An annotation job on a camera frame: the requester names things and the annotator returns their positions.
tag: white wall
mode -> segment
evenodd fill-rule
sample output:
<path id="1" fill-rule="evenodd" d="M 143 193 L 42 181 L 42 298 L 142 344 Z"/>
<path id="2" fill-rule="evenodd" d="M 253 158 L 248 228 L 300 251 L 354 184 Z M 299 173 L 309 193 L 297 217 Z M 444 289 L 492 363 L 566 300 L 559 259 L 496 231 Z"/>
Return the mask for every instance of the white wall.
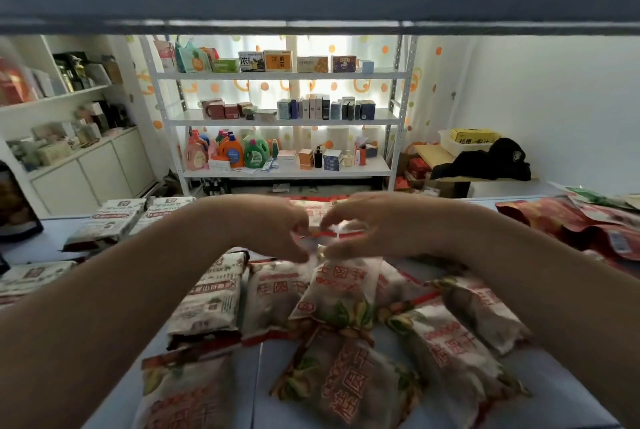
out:
<path id="1" fill-rule="evenodd" d="M 479 37 L 451 123 L 514 139 L 541 179 L 475 182 L 475 197 L 640 191 L 640 38 Z"/>

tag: hand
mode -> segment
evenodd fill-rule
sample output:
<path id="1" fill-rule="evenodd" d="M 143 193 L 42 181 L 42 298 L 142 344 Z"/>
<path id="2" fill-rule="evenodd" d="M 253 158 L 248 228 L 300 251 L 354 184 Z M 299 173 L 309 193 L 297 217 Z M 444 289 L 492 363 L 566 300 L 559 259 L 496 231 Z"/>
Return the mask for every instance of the hand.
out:
<path id="1" fill-rule="evenodd" d="M 308 261 L 308 252 L 293 235 L 309 235 L 304 209 L 267 195 L 225 195 L 205 201 L 212 206 L 216 226 L 230 247 L 297 263 Z"/>
<path id="2" fill-rule="evenodd" d="M 359 193 L 340 202 L 325 215 L 322 230 L 343 220 L 364 227 L 362 235 L 341 239 L 327 246 L 325 256 L 409 257 L 431 254 L 453 257 L 459 225 L 472 205 L 457 200 L 436 199 L 408 193 Z"/>

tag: shelf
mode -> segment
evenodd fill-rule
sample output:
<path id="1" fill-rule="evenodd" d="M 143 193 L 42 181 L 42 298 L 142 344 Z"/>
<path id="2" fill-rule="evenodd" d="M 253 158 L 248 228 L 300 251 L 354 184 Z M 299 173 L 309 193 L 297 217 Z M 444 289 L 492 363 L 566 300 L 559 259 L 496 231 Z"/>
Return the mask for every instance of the shelf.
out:
<path id="1" fill-rule="evenodd" d="M 308 73 L 297 72 L 240 72 L 235 74 L 214 74 L 212 72 L 194 72 L 183 74 L 180 72 L 151 72 L 152 77 L 158 80 L 361 80 L 361 79 L 405 79 L 409 77 L 406 72 L 395 69 L 374 69 L 372 74 L 361 72 L 343 73 Z"/>
<path id="2" fill-rule="evenodd" d="M 322 119 L 276 119 L 272 122 L 261 122 L 247 119 L 204 119 L 202 109 L 187 109 L 181 111 L 169 123 L 172 126 L 220 126 L 220 127 L 252 127 L 252 126 L 387 126 L 400 124 L 400 119 L 385 109 L 376 109 L 373 120 L 322 120 Z"/>
<path id="3" fill-rule="evenodd" d="M 63 95 L 56 95 L 55 97 L 45 97 L 44 99 L 38 99 L 37 101 L 31 102 L 23 102 L 21 104 L 13 104 L 11 106 L 0 106 L 0 112 L 7 110 L 18 110 L 23 109 L 29 106 L 36 106 L 40 104 L 44 104 L 45 102 L 55 102 L 63 99 L 68 99 L 69 97 L 75 97 L 76 95 L 82 95 L 84 93 L 95 92 L 96 90 L 102 90 L 103 88 L 108 88 L 111 85 L 97 85 L 91 88 L 85 88 L 83 90 L 76 90 L 75 92 L 65 93 Z"/>
<path id="4" fill-rule="evenodd" d="M 322 168 L 313 168 L 311 170 L 301 170 L 298 160 L 279 161 L 278 169 L 263 173 L 258 170 L 255 173 L 242 173 L 238 171 L 212 172 L 210 170 L 185 171 L 185 178 L 235 178 L 235 179 L 308 179 L 308 178 L 361 178 L 370 176 L 390 176 L 391 171 L 384 159 L 369 158 L 364 166 L 345 166 L 340 171 L 327 171 Z"/>
<path id="5" fill-rule="evenodd" d="M 105 144 L 113 141 L 114 139 L 120 137 L 123 134 L 132 132 L 135 128 L 137 128 L 137 126 L 129 127 L 127 129 L 121 129 L 110 136 L 103 136 L 100 138 L 100 141 L 94 144 L 91 144 L 91 146 L 87 146 L 85 148 L 80 148 L 73 151 L 71 155 L 67 156 L 66 158 L 60 159 L 60 161 L 57 161 L 55 164 L 51 166 L 43 166 L 41 168 L 38 168 L 37 170 L 28 172 L 27 179 L 29 181 L 33 181 L 36 178 L 39 178 L 41 176 L 44 176 L 45 174 L 51 173 L 53 170 L 58 169 L 60 166 L 66 165 L 69 161 L 78 159 L 80 158 L 80 156 L 84 156 L 89 151 L 93 151 L 94 149 L 98 149 L 99 147 L 104 146 Z"/>
<path id="6" fill-rule="evenodd" d="M 427 145 L 419 145 L 414 146 L 415 151 L 420 155 L 421 158 L 424 159 L 424 162 L 427 163 L 430 167 L 435 168 L 436 166 L 443 165 L 445 163 L 452 163 L 455 159 L 449 151 L 444 149 L 442 146 L 437 144 L 427 144 Z M 537 180 L 537 176 L 531 175 L 531 180 Z M 471 176 L 453 176 L 446 178 L 438 178 L 434 181 L 441 181 L 444 183 L 455 183 L 459 181 L 520 181 L 513 178 L 498 178 L 498 179 L 484 179 L 484 178 L 474 178 Z"/>

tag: green bottle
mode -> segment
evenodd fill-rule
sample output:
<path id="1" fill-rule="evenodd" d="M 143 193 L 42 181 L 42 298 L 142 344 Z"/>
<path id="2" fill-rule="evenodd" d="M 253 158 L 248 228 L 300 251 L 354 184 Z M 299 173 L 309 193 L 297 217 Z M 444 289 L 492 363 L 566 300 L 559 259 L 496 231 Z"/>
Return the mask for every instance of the green bottle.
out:
<path id="1" fill-rule="evenodd" d="M 255 139 L 249 141 L 249 147 L 244 150 L 244 166 L 247 168 L 261 168 L 267 162 L 264 151 L 255 143 Z"/>

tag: blue table surface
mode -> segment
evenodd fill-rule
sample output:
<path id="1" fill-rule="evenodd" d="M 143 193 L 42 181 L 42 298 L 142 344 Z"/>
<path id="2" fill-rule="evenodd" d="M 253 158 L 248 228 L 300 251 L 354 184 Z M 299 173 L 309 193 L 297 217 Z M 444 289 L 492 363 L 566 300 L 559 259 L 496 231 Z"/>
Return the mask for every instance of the blue table surface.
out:
<path id="1" fill-rule="evenodd" d="M 468 200 L 495 208 L 498 201 L 517 198 Z M 10 264 L 57 261 L 75 254 L 60 252 L 67 237 L 84 218 L 44 220 L 45 230 L 36 237 L 18 244 L 0 244 L 0 252 Z M 419 279 L 432 279 L 440 271 L 408 259 L 388 259 L 396 267 Z M 411 361 L 398 341 L 384 326 L 374 329 L 376 349 L 407 365 Z M 166 327 L 149 342 L 129 371 L 96 409 L 84 429 L 128 428 L 131 426 L 142 398 L 140 361 L 163 353 L 166 348 Z M 234 353 L 238 395 L 235 428 L 319 428 L 323 427 L 314 414 L 301 410 L 294 403 L 283 403 L 269 397 L 269 388 L 286 367 L 297 344 L 273 340 Z M 539 347 L 517 350 L 503 358 L 502 363 L 533 393 L 532 398 L 508 401 L 489 413 L 483 428 L 518 427 L 521 429 L 572 429 L 619 427 L 606 409 L 558 361 Z M 452 427 L 438 394 L 427 391 L 423 403 L 402 424 L 405 429 Z"/>

